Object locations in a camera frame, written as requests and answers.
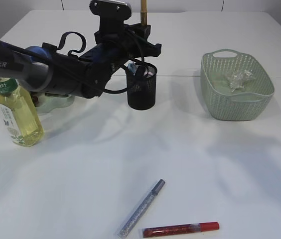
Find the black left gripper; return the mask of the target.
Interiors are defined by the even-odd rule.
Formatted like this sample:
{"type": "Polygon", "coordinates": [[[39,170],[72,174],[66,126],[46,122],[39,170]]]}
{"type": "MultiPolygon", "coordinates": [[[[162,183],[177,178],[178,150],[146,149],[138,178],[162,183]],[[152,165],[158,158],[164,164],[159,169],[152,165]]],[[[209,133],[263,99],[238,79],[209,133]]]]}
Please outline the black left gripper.
{"type": "Polygon", "coordinates": [[[96,46],[86,50],[87,41],[82,37],[80,51],[83,55],[77,56],[78,50],[70,50],[66,55],[60,54],[65,40],[70,34],[65,32],[59,45],[45,45],[53,69],[47,80],[45,91],[51,94],[75,95],[91,99],[102,93],[121,94],[128,91],[134,83],[146,82],[145,77],[132,77],[129,85],[122,90],[107,90],[106,85],[112,75],[120,68],[126,69],[129,60],[136,61],[143,69],[149,68],[146,57],[158,57],[162,45],[148,41],[151,26],[140,23],[118,26],[103,25],[95,33],[96,46]]]}

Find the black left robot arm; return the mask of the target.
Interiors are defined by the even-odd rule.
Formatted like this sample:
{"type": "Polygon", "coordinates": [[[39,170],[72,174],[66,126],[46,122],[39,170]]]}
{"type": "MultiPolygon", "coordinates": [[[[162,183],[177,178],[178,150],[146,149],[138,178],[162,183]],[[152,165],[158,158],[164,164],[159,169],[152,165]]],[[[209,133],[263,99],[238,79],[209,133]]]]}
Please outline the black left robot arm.
{"type": "Polygon", "coordinates": [[[95,33],[96,46],[81,56],[71,50],[58,53],[69,35],[64,33],[59,46],[43,43],[26,49],[0,41],[0,77],[15,78],[26,90],[57,95],[75,95],[91,99],[102,93],[121,94],[123,90],[107,90],[112,75],[129,60],[158,57],[161,44],[148,42],[150,26],[123,24],[121,32],[95,33]]]}

